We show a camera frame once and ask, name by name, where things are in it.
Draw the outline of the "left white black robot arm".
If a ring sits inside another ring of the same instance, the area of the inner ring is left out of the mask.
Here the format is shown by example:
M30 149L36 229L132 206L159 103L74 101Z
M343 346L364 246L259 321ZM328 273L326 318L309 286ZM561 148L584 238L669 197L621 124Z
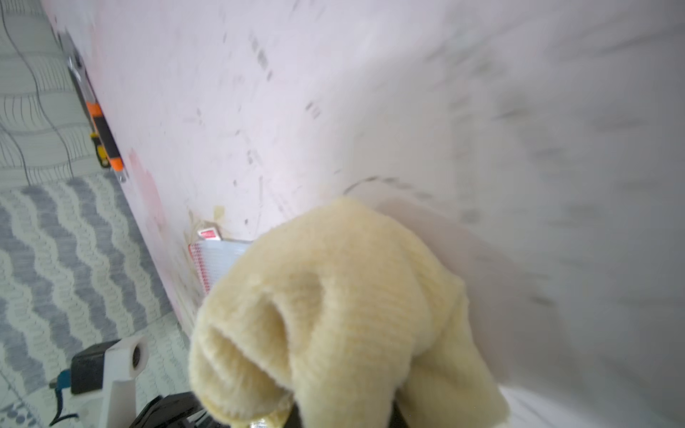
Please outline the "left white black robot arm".
M75 420L83 427L220 427L192 392L158 395L137 407L137 378L150 357L143 335L101 342L71 359L53 379L51 427Z

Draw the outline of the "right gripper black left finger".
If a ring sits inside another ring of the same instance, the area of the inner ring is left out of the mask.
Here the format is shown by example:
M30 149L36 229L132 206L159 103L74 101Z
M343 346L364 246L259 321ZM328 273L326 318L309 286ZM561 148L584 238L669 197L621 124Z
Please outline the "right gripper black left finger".
M287 421L285 421L284 428L303 428L300 411L297 406L293 406Z

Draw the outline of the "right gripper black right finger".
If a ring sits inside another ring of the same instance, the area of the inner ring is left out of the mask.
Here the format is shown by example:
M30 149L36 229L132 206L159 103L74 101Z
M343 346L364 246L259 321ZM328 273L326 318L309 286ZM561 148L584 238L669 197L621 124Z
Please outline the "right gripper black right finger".
M409 428L401 413L401 410L396 403L394 403L392 406L392 415L389 420L389 428Z

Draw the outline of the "yellow microfiber cloth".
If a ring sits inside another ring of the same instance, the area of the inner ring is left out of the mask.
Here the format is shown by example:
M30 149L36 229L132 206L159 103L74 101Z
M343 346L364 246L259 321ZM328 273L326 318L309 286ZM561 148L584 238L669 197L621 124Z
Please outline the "yellow microfiber cloth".
M464 281L352 199L254 241L199 309L189 382L224 424L298 408L305 427L502 427Z

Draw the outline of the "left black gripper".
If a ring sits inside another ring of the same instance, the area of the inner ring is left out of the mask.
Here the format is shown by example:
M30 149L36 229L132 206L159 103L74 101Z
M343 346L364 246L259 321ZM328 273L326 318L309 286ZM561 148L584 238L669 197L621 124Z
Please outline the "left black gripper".
M183 392L150 401L130 428L215 428L223 424L213 419L192 392Z

